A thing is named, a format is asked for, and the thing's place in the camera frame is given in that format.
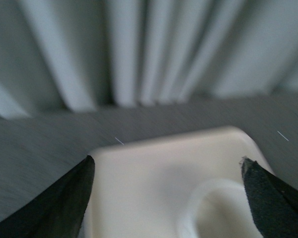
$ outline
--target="white plastic object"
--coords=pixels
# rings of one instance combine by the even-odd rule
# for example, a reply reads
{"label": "white plastic object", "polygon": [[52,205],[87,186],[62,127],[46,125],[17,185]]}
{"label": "white plastic object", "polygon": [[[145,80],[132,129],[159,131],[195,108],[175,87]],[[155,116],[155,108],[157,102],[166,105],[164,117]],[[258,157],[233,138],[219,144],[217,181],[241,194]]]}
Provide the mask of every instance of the white plastic object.
{"label": "white plastic object", "polygon": [[[243,156],[271,172],[255,142],[236,127],[119,143],[91,156],[95,177],[84,220],[87,238],[183,238],[181,220],[187,224],[190,199],[200,186],[225,179],[242,187]],[[232,192],[240,197],[234,189],[227,198]]]}

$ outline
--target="gray surface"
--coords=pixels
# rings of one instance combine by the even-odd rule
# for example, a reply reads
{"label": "gray surface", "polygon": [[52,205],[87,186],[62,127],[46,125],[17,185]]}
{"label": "gray surface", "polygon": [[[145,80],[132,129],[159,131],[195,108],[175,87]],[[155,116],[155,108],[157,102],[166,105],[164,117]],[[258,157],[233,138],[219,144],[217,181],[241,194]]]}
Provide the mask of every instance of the gray surface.
{"label": "gray surface", "polygon": [[298,94],[0,120],[0,221],[98,147],[234,125],[298,189]]}

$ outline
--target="white curtain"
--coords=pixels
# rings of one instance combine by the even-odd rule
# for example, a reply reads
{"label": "white curtain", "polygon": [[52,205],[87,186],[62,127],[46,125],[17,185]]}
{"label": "white curtain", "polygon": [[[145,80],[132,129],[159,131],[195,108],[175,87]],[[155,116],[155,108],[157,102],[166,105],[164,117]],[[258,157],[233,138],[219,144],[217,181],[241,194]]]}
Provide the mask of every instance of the white curtain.
{"label": "white curtain", "polygon": [[298,0],[0,0],[0,117],[298,91]]}

